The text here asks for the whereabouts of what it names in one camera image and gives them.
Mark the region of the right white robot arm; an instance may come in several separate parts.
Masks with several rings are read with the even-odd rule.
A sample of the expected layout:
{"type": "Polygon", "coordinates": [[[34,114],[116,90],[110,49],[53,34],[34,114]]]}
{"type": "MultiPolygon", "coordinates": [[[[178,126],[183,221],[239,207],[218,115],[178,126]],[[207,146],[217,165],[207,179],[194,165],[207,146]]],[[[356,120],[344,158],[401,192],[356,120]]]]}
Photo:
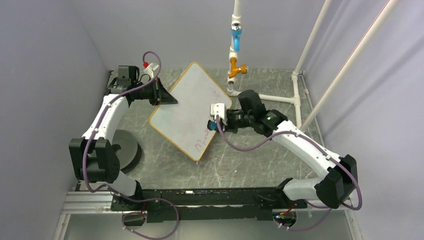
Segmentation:
{"type": "Polygon", "coordinates": [[[289,207],[297,200],[318,200],[325,207],[337,209],[344,205],[353,191],[359,190],[357,162],[347,154],[342,157],[303,133],[283,113],[266,109],[259,94],[245,90],[237,97],[241,108],[229,109],[223,103],[210,107],[210,115],[216,123],[210,127],[220,134],[237,133],[238,129],[252,128],[266,138],[253,147],[239,147],[228,142],[233,149],[249,152],[268,141],[273,141],[290,150],[304,161],[317,175],[311,179],[287,178],[277,189],[276,203],[289,207]]]}

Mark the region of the yellow framed whiteboard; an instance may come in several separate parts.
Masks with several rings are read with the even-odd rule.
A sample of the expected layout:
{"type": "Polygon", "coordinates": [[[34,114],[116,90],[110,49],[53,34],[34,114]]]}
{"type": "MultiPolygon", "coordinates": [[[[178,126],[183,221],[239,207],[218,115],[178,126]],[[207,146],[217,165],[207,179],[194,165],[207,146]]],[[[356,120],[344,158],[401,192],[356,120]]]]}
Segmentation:
{"type": "Polygon", "coordinates": [[[169,90],[176,104],[160,104],[150,126],[194,161],[199,161],[215,131],[207,128],[211,104],[232,106],[232,99],[197,62],[192,62],[169,90]]]}

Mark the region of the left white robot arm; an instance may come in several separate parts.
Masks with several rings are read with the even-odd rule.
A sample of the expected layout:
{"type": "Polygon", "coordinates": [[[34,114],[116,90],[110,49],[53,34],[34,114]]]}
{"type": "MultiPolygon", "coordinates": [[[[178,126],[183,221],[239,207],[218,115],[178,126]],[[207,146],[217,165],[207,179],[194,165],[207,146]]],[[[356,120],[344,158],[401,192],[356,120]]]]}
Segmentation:
{"type": "Polygon", "coordinates": [[[120,168],[112,140],[124,113],[134,101],[148,100],[152,106],[177,104],[178,101],[164,88],[158,77],[161,66],[157,62],[120,65],[107,85],[103,102],[93,123],[79,138],[71,139],[69,152],[75,176],[85,182],[89,192],[102,188],[124,198],[131,210],[144,203],[141,184],[128,177],[120,168]]]}

